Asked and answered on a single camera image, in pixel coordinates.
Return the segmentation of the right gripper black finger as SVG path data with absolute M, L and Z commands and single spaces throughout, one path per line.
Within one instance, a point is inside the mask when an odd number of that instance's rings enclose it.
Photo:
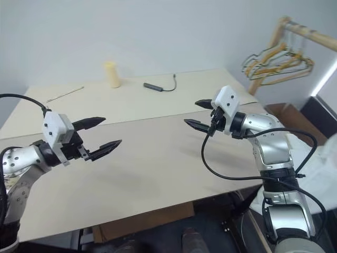
M 202 100 L 196 101 L 194 104 L 204 109 L 212 110 L 213 107 L 211 105 L 211 102 L 212 102 L 211 99 L 202 99 Z
M 194 119 L 184 119 L 184 122 L 197 131 L 204 132 L 206 134 L 210 134 L 210 131 L 209 131 L 210 127 L 207 124 L 204 124 L 204 123 L 202 123 L 200 121 L 197 121 L 197 120 L 194 120 Z

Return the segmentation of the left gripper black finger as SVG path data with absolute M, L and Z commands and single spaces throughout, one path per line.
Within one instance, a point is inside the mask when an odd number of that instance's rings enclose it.
M 98 160 L 110 154 L 115 148 L 122 143 L 122 140 L 111 141 L 99 147 L 98 150 L 89 153 L 89 159 L 92 161 Z
M 87 130 L 99 125 L 105 120 L 106 118 L 104 117 L 92 117 L 73 122 L 72 125 L 75 131 Z

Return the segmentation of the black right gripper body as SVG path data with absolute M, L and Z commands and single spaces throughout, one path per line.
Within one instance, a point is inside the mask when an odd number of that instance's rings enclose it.
M 220 106 L 218 106 L 213 110 L 211 116 L 212 119 L 211 125 L 209 127 L 209 136 L 212 137 L 216 131 L 220 131 L 229 135 L 229 115 Z

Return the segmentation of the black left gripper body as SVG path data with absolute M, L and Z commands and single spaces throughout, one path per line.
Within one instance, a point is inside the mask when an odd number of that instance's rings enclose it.
M 85 161 L 90 159 L 90 152 L 84 148 L 83 140 L 76 131 L 69 143 L 62 144 L 61 151 L 68 161 L 79 158 L 83 158 Z

